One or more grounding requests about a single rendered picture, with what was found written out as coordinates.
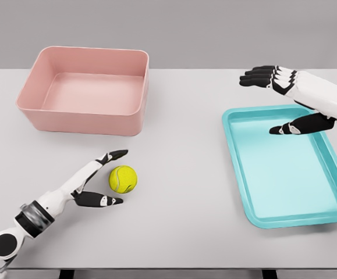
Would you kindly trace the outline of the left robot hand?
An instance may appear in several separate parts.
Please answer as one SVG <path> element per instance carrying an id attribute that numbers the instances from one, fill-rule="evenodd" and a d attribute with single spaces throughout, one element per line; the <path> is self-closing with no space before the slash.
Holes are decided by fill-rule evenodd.
<path id="1" fill-rule="evenodd" d="M 122 149 L 108 152 L 92 160 L 68 179 L 60 189 L 70 199 L 74 199 L 76 205 L 82 207 L 102 208 L 123 203 L 122 198 L 113 198 L 100 193 L 85 191 L 84 187 L 103 166 L 111 161 L 118 160 L 127 153 L 127 149 Z"/>

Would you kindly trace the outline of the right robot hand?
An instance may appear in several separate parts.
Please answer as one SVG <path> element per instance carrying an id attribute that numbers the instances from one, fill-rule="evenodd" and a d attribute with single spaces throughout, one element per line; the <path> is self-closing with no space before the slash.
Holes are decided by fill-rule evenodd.
<path id="1" fill-rule="evenodd" d="M 270 88 L 299 105 L 316 111 L 281 126 L 270 128 L 275 135 L 303 135 L 330 130 L 337 123 L 337 85 L 304 70 L 282 66 L 257 66 L 240 76 L 243 87 Z"/>

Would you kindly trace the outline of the yellow tennis ball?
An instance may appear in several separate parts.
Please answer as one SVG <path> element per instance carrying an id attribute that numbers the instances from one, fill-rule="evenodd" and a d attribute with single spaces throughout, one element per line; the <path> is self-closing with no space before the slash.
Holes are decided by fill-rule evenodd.
<path id="1" fill-rule="evenodd" d="M 138 178 L 135 170 L 127 165 L 114 168 L 109 175 L 109 186 L 111 190 L 119 194 L 126 194 L 134 190 Z"/>

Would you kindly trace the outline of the blue plastic tray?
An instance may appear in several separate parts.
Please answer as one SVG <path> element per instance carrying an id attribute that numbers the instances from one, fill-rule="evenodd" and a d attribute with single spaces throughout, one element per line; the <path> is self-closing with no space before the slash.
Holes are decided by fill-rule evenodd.
<path id="1" fill-rule="evenodd" d="M 337 155 L 326 133 L 269 133 L 309 113 L 278 105 L 222 115 L 243 209 L 259 228 L 337 223 Z"/>

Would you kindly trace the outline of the pink plastic basket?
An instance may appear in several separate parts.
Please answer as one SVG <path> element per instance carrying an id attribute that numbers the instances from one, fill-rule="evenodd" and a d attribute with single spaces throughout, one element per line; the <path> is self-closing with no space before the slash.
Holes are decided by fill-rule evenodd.
<path id="1" fill-rule="evenodd" d="M 16 106 L 40 131 L 134 136 L 143 128 L 148 86 L 142 50 L 49 46 Z"/>

